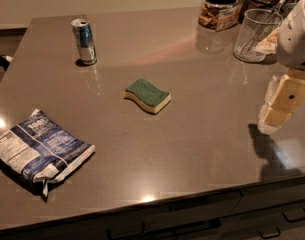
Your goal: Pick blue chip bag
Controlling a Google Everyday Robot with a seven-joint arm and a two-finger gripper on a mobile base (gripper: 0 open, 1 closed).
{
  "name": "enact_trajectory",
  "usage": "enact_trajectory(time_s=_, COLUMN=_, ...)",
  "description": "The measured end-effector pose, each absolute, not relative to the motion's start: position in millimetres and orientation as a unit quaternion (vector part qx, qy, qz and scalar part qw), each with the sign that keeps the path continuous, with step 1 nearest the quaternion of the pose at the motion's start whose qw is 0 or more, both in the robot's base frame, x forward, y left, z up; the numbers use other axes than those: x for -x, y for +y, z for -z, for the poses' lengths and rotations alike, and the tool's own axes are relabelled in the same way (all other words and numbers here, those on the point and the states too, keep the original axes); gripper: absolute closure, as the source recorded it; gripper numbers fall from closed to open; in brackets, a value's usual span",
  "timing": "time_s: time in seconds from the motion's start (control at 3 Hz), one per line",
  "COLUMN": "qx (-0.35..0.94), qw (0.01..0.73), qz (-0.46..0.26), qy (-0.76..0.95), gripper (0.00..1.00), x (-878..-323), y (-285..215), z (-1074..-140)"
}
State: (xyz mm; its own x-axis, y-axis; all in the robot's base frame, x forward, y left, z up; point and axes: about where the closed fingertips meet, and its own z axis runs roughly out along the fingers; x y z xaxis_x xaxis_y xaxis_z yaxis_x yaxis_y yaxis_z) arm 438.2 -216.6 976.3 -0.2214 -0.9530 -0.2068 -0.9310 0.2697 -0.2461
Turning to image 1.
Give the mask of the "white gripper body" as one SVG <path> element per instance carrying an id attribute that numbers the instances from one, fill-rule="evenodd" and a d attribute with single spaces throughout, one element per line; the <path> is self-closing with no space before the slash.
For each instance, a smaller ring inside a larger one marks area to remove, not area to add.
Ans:
<path id="1" fill-rule="evenodd" d="M 305 70 L 305 0 L 300 0 L 280 25 L 277 61 L 291 69 Z"/>

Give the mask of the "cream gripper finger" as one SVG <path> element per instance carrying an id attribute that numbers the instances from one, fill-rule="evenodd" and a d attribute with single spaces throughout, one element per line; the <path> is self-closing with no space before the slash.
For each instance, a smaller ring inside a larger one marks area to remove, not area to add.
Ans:
<path id="1" fill-rule="evenodd" d="M 269 82 L 264 104 L 259 112 L 258 129 L 262 134 L 271 135 L 285 122 L 286 113 L 272 107 L 272 101 L 281 83 L 281 76 L 274 75 Z"/>
<path id="2" fill-rule="evenodd" d="M 305 71 L 289 71 L 281 77 L 272 107 L 286 113 L 284 125 L 292 114 L 305 103 Z"/>

